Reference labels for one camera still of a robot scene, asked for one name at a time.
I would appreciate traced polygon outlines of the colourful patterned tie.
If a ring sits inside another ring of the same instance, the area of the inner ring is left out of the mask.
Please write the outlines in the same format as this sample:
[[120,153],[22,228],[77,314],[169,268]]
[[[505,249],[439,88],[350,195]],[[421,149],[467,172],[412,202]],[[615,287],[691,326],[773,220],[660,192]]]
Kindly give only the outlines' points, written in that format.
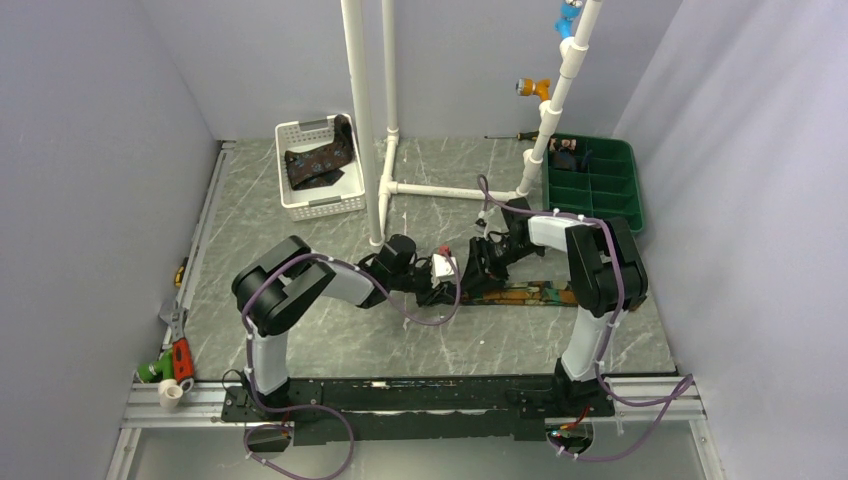
[[577,308],[579,302],[568,280],[490,280],[463,289],[459,305]]

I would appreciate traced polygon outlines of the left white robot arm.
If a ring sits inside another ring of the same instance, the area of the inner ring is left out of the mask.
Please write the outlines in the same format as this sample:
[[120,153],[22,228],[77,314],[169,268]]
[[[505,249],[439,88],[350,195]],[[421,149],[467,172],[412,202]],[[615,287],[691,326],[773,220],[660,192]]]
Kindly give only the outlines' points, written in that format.
[[414,240],[402,234],[391,236],[377,253],[355,264],[319,254],[297,235],[284,239],[231,284],[247,333],[242,383],[250,390],[248,407],[264,420],[285,411],[288,335],[318,298],[369,309],[397,291],[414,295],[420,307],[458,307],[458,277],[452,254],[442,251],[420,258]]

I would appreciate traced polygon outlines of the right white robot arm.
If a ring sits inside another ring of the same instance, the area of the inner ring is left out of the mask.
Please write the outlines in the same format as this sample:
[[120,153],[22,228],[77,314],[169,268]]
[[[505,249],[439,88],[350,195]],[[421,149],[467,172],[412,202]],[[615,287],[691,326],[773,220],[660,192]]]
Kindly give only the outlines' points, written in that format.
[[501,288],[508,268],[552,249],[566,253],[577,320],[557,360],[551,401],[557,411],[574,415],[590,396],[604,391],[598,377],[617,324],[646,297],[648,280],[627,221],[597,220],[565,213],[533,211],[525,199],[502,205],[508,228],[498,240],[471,240],[460,288],[478,296]]

